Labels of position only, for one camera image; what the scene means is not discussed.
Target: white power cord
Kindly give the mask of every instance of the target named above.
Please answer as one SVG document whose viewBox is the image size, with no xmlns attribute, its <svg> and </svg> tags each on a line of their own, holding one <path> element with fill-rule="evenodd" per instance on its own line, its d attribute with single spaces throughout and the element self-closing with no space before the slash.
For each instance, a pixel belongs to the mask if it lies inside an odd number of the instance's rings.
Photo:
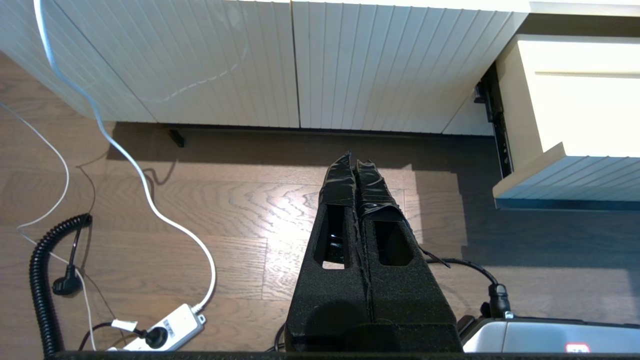
<svg viewBox="0 0 640 360">
<path fill-rule="evenodd" d="M 202 301 L 199 302 L 198 304 L 191 307 L 191 311 L 194 314 L 199 313 L 211 298 L 211 295 L 213 294 L 213 289 L 216 285 L 216 266 L 213 262 L 213 257 L 211 256 L 209 249 L 207 249 L 206 245 L 204 245 L 202 240 L 200 240 L 189 229 L 174 222 L 173 220 L 170 220 L 166 216 L 162 215 L 160 211 L 158 211 L 158 209 L 156 208 L 156 205 L 154 205 L 153 199 L 151 199 L 151 193 L 149 192 L 147 180 L 142 172 L 142 169 L 140 169 L 140 166 L 138 166 L 138 164 L 136 163 L 136 160 L 134 160 L 131 157 L 131 155 L 129 155 L 129 153 L 125 149 L 123 149 L 122 146 L 120 146 L 119 143 L 117 143 L 112 137 L 110 137 L 107 131 L 104 129 L 104 124 L 102 122 L 102 117 L 100 115 L 98 104 L 95 102 L 95 100 L 93 100 L 93 97 L 87 94 L 87 92 L 84 91 L 80 86 L 78 86 L 73 81 L 69 80 L 66 76 L 64 76 L 64 74 L 62 74 L 62 72 L 60 71 L 60 68 L 58 68 L 58 65 L 56 64 L 56 59 L 53 56 L 53 50 L 51 49 L 51 43 L 49 42 L 49 36 L 47 34 L 47 26 L 44 20 L 44 11 L 42 10 L 41 0 L 33 0 L 33 7 L 35 9 L 36 21 L 38 23 L 38 30 L 40 31 L 40 39 L 42 40 L 42 46 L 44 47 L 44 51 L 45 51 L 45 54 L 47 55 L 47 60 L 49 61 L 51 70 L 53 70 L 53 72 L 58 77 L 58 79 L 62 80 L 64 84 L 67 84 L 70 88 L 72 88 L 77 93 L 82 95 L 89 102 L 89 105 L 93 110 L 93 114 L 95 115 L 95 120 L 98 123 L 98 128 L 100 129 L 100 132 L 102 133 L 104 138 L 107 139 L 107 141 L 111 145 L 113 145 L 113 147 L 118 149 L 118 151 L 120 151 L 120 153 L 124 155 L 124 157 L 127 158 L 127 160 L 129 160 L 131 165 L 133 165 L 133 167 L 136 169 L 138 176 L 142 181 L 142 186 L 145 189 L 145 195 L 147 196 L 147 202 L 149 203 L 149 207 L 151 207 L 151 210 L 153 210 L 156 216 L 159 217 L 162 221 L 166 222 L 167 224 L 187 234 L 191 239 L 193 239 L 193 241 L 195 241 L 200 246 L 200 248 L 202 248 L 202 251 L 204 251 L 205 255 L 207 256 L 207 259 L 209 260 L 209 265 L 211 266 L 211 283 L 209 284 L 209 289 L 207 290 L 207 293 L 204 296 L 204 299 L 202 299 Z"/>
<path fill-rule="evenodd" d="M 60 195 L 60 199 L 58 199 L 58 201 L 55 203 L 55 205 L 51 209 L 49 209 L 49 211 L 47 211 L 41 217 L 37 218 L 34 221 L 30 221 L 28 223 L 22 224 L 22 225 L 20 225 L 20 226 L 18 226 L 16 228 L 18 233 L 20 235 L 22 235 L 23 238 L 27 239 L 33 245 L 38 245 L 38 243 L 36 241 L 32 240 L 29 236 L 27 236 L 27 234 L 25 234 L 24 231 L 22 231 L 22 229 L 27 227 L 27 226 L 31 226 L 33 224 L 36 224 L 39 221 L 41 221 L 42 219 L 44 219 L 45 217 L 48 217 L 49 214 L 51 214 L 58 207 L 58 205 L 60 205 L 60 203 L 62 202 L 62 199 L 64 199 L 65 195 L 67 194 L 67 189 L 69 188 L 69 168 L 67 167 L 67 162 L 62 157 L 60 152 L 53 145 L 51 145 L 51 143 L 48 142 L 47 139 L 45 139 L 44 136 L 42 136 L 42 134 L 40 134 L 40 132 L 38 130 L 36 130 L 35 127 L 33 127 L 31 124 L 29 124 L 29 122 L 27 122 L 27 120 L 24 120 L 20 115 L 18 115 L 18 113 L 13 111 L 9 106 L 5 105 L 2 102 L 0 102 L 0 106 L 5 108 L 13 116 L 18 118 L 25 125 L 27 125 L 29 128 L 31 128 L 31 130 L 33 130 L 33 132 L 36 133 L 36 135 L 38 135 L 38 137 L 41 138 L 42 141 L 44 141 L 51 148 L 51 150 L 53 150 L 53 152 L 56 153 L 56 155 L 58 155 L 58 157 L 60 158 L 60 161 L 62 162 L 62 165 L 65 167 L 65 173 L 66 173 L 66 176 L 67 176 L 67 180 L 65 181 L 65 189 L 64 189 L 64 191 L 62 191 L 62 195 Z M 64 260 L 63 258 L 59 257 L 58 255 L 54 254 L 53 252 L 50 252 L 49 254 L 51 256 L 53 256 L 54 258 L 62 261 L 63 263 L 69 264 L 69 262 L 67 260 Z M 80 271 L 78 271 L 78 269 L 76 269 L 76 275 L 78 276 L 78 279 L 80 279 L 80 282 L 82 283 L 82 289 L 83 289 L 83 293 L 84 293 L 84 302 L 86 304 L 86 312 L 87 312 L 87 316 L 89 318 L 89 333 L 91 334 L 91 346 L 93 347 L 93 350 L 95 351 L 95 341 L 93 340 L 93 324 L 92 324 L 92 321 L 91 321 L 91 307 L 89 306 L 89 298 L 87 297 L 87 294 L 86 294 L 86 286 L 84 285 L 84 279 L 82 277 L 82 274 L 80 274 Z"/>
</svg>

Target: power strip socket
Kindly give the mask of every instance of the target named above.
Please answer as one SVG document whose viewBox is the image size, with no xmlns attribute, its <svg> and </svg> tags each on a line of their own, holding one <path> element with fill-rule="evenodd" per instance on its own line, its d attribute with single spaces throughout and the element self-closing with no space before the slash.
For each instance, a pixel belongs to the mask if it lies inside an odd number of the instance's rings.
<svg viewBox="0 0 640 360">
<path fill-rule="evenodd" d="M 174 312 L 160 320 L 154 327 L 164 327 L 168 332 L 166 343 L 160 348 L 150 348 L 144 339 L 137 338 L 124 347 L 129 351 L 174 351 L 186 344 L 202 329 L 206 319 L 204 315 L 196 315 L 191 312 L 187 304 L 178 307 Z"/>
</svg>

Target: cable connector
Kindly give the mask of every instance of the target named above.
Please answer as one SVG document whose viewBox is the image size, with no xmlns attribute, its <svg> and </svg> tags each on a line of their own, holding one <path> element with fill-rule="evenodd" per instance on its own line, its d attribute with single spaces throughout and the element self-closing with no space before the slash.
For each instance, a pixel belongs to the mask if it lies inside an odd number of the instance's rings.
<svg viewBox="0 0 640 360">
<path fill-rule="evenodd" d="M 502 284 L 489 285 L 489 298 L 489 309 L 492 318 L 505 318 L 506 313 L 511 312 L 506 286 Z"/>
</svg>

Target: open drawer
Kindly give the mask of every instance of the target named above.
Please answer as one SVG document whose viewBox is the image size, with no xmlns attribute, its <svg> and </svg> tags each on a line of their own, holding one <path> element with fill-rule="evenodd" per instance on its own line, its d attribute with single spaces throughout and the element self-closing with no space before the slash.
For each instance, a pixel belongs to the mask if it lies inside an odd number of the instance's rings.
<svg viewBox="0 0 640 360">
<path fill-rule="evenodd" d="M 518 35 L 496 69 L 497 207 L 640 209 L 640 39 Z"/>
</svg>

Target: white cable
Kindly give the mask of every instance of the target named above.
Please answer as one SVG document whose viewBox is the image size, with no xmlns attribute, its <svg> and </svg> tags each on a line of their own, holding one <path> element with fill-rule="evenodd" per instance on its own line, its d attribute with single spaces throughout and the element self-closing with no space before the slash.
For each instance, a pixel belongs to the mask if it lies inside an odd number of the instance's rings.
<svg viewBox="0 0 640 360">
<path fill-rule="evenodd" d="M 51 43 L 49 42 L 49 36 L 47 34 L 47 26 L 44 20 L 44 11 L 42 10 L 41 0 L 33 0 L 33 8 L 35 9 L 36 21 L 38 23 L 38 30 L 40 31 L 40 39 L 42 40 L 42 46 L 44 47 L 45 54 L 47 55 L 47 60 L 49 60 L 49 65 L 51 66 L 51 70 L 53 70 L 53 72 L 58 77 L 58 79 L 62 80 L 64 84 L 67 84 L 70 88 L 72 88 L 77 93 L 82 95 L 89 102 L 89 105 L 93 110 L 93 114 L 95 115 L 95 120 L 98 123 L 98 128 L 100 129 L 100 132 L 102 133 L 104 138 L 107 139 L 107 141 L 111 145 L 113 145 L 113 147 L 118 149 L 118 151 L 120 151 L 120 153 L 124 155 L 124 157 L 127 158 L 127 160 L 129 160 L 131 165 L 133 165 L 133 167 L 136 169 L 138 176 L 140 176 L 140 180 L 142 181 L 142 186 L 145 189 L 145 195 L 147 196 L 147 202 L 149 203 L 149 207 L 151 207 L 151 210 L 153 210 L 156 216 L 159 217 L 160 220 L 166 222 L 167 224 L 187 234 L 191 239 L 193 239 L 193 241 L 195 241 L 200 246 L 200 248 L 202 248 L 202 251 L 204 251 L 205 255 L 207 256 L 207 259 L 209 260 L 209 265 L 211 266 L 211 283 L 209 284 L 209 289 L 207 290 L 207 294 L 204 296 L 204 299 L 202 299 L 201 302 L 199 302 L 198 304 L 194 305 L 191 308 L 191 311 L 193 313 L 199 313 L 200 310 L 202 310 L 202 308 L 206 305 L 206 303 L 211 298 L 211 295 L 213 294 L 213 289 L 216 285 L 216 266 L 213 262 L 213 257 L 211 256 L 209 249 L 207 249 L 206 245 L 204 245 L 202 240 L 200 240 L 194 233 L 189 231 L 189 229 L 167 218 L 166 216 L 162 215 L 160 211 L 158 211 L 158 209 L 156 208 L 156 205 L 154 205 L 153 199 L 151 198 L 151 193 L 149 192 L 147 180 L 142 172 L 142 169 L 140 169 L 140 167 L 136 163 L 136 160 L 134 160 L 131 157 L 131 155 L 129 155 L 129 153 L 125 149 L 123 149 L 122 146 L 120 146 L 119 143 L 117 143 L 112 137 L 110 137 L 109 133 L 107 133 L 107 131 L 104 129 L 104 124 L 102 122 L 102 117 L 100 115 L 98 104 L 95 102 L 95 100 L 93 100 L 93 97 L 87 94 L 87 92 L 84 91 L 80 86 L 78 86 L 73 81 L 69 80 L 66 76 L 64 76 L 64 74 L 62 74 L 62 71 L 60 71 L 60 68 L 58 68 L 56 59 L 53 56 L 53 50 L 51 49 Z"/>
<path fill-rule="evenodd" d="M 3 108 L 5 108 L 7 111 L 9 111 L 13 116 L 15 116 L 16 118 L 18 118 L 20 121 L 22 121 L 25 125 L 27 125 L 29 128 L 31 128 L 31 130 L 33 130 L 34 133 L 36 133 L 36 135 L 38 135 L 39 138 L 42 139 L 42 141 L 44 141 L 50 148 L 51 150 L 53 150 L 53 152 L 56 153 L 56 155 L 58 155 L 58 157 L 60 158 L 60 161 L 62 162 L 62 165 L 65 167 L 65 173 L 67 176 L 67 180 L 65 181 L 65 189 L 64 191 L 62 191 L 62 195 L 60 196 L 60 199 L 58 199 L 58 201 L 55 203 L 55 205 L 49 209 L 49 211 L 47 211 L 44 215 L 42 215 L 41 217 L 37 218 L 34 221 L 19 225 L 16 230 L 18 231 L 18 233 L 20 235 L 22 235 L 23 238 L 27 239 L 30 243 L 32 243 L 33 245 L 38 245 L 38 243 L 34 240 L 32 240 L 29 236 L 27 236 L 27 234 L 25 234 L 22 231 L 22 228 L 27 227 L 27 226 L 31 226 L 39 221 L 41 221 L 42 219 L 44 219 L 45 217 L 48 217 L 49 214 L 51 214 L 57 207 L 58 205 L 60 205 L 60 203 L 62 202 L 62 199 L 65 198 L 65 195 L 67 194 L 67 189 L 69 188 L 69 167 L 67 166 L 67 162 L 65 161 L 65 159 L 62 157 L 62 155 L 60 154 L 60 152 L 53 146 L 51 145 L 50 142 L 47 141 L 47 139 L 44 138 L 44 136 L 42 136 L 42 134 L 40 134 L 40 132 L 38 130 L 36 130 L 35 127 L 33 127 L 31 124 L 29 124 L 29 122 L 27 122 L 27 120 L 24 120 L 20 115 L 18 115 L 18 113 L 16 113 L 15 111 L 13 111 L 9 106 L 5 105 L 4 103 L 0 102 L 0 106 L 2 106 Z M 69 262 L 67 260 L 64 260 L 63 258 L 59 257 L 58 255 L 54 254 L 53 252 L 49 253 L 51 256 L 53 256 L 54 258 L 62 261 L 65 264 L 69 264 Z M 80 282 L 82 283 L 82 289 L 83 289 L 83 293 L 84 293 L 84 302 L 86 304 L 86 312 L 87 312 L 87 316 L 89 318 L 89 333 L 91 334 L 91 345 L 93 346 L 93 350 L 95 350 L 95 341 L 93 340 L 93 324 L 91 323 L 91 307 L 89 306 L 89 298 L 87 297 L 86 294 L 86 286 L 84 285 L 84 280 L 82 278 L 82 274 L 80 274 L 80 272 L 76 269 L 76 274 L 78 276 L 78 279 L 80 279 Z"/>
</svg>

